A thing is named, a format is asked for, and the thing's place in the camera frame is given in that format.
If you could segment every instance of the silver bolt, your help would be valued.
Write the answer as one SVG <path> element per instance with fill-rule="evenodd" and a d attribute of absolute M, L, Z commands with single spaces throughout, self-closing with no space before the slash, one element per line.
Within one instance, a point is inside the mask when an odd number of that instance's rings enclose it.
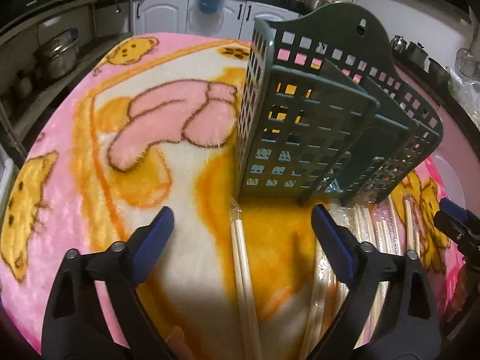
<path fill-rule="evenodd" d="M 122 251 L 123 249 L 125 249 L 125 243 L 122 242 L 122 241 L 117 241 L 117 242 L 114 242 L 112 244 L 112 250 L 114 252 L 119 252 L 119 251 Z"/>
<path fill-rule="evenodd" d="M 411 260 L 416 260 L 419 256 L 417 255 L 417 252 L 414 250 L 408 250 L 406 252 L 406 256 L 411 259 Z"/>
<path fill-rule="evenodd" d="M 67 250 L 66 256 L 67 256 L 68 259 L 75 258 L 75 257 L 77 257 L 77 255 L 78 255 L 78 250 L 76 250 L 76 249 Z"/>
<path fill-rule="evenodd" d="M 375 250 L 375 247 L 369 242 L 362 242 L 360 244 L 360 249 L 362 249 L 364 252 L 372 253 Z"/>

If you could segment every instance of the green plastic basket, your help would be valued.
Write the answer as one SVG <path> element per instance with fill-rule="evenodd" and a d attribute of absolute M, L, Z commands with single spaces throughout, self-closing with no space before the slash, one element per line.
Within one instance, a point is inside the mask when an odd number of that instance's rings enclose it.
<path fill-rule="evenodd" d="M 369 11 L 256 20 L 238 119 L 236 196 L 380 201 L 443 136 Z"/>

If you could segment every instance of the cabinet handle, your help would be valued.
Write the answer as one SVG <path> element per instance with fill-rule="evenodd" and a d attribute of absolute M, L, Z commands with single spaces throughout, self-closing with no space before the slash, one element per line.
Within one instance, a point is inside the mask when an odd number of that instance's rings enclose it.
<path fill-rule="evenodd" d="M 245 19 L 245 21 L 250 20 L 250 12 L 251 12 L 251 5 L 248 6 L 248 15 L 247 15 L 247 18 Z"/>

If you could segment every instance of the plush blanket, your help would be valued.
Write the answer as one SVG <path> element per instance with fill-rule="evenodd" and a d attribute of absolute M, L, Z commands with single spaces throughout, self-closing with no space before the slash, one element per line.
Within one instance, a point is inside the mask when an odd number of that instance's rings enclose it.
<path fill-rule="evenodd" d="M 131 38 L 51 117 L 15 182 L 0 238 L 3 306 L 36 350 L 66 250 L 103 251 L 167 205 L 175 230 L 137 290 L 142 304 L 163 337 L 180 326 L 198 360 L 244 358 L 228 202 L 249 51 L 238 40 L 164 33 Z M 402 240 L 403 200 L 412 201 L 440 313 L 461 266 L 452 243 L 433 225 L 445 195 L 430 160 L 393 193 Z M 311 300 L 310 212 L 316 203 L 240 201 L 264 359 L 299 356 Z M 370 210 L 391 223 L 385 203 Z M 330 293 L 336 288 L 332 281 Z M 105 289 L 98 292 L 114 339 L 126 345 Z M 334 308 L 327 302 L 326 319 Z"/>

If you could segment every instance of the black pot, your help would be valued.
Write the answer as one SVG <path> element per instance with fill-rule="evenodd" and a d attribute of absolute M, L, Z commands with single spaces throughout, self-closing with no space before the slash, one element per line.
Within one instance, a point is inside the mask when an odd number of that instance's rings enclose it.
<path fill-rule="evenodd" d="M 411 60 L 413 63 L 417 64 L 423 69 L 425 60 L 428 57 L 428 54 L 423 50 L 423 46 L 420 43 L 410 42 L 408 48 L 405 51 L 406 57 Z"/>
<path fill-rule="evenodd" d="M 445 68 L 434 59 L 429 58 L 430 64 L 428 66 L 428 74 L 435 79 L 439 85 L 447 85 L 450 81 L 450 74 Z"/>

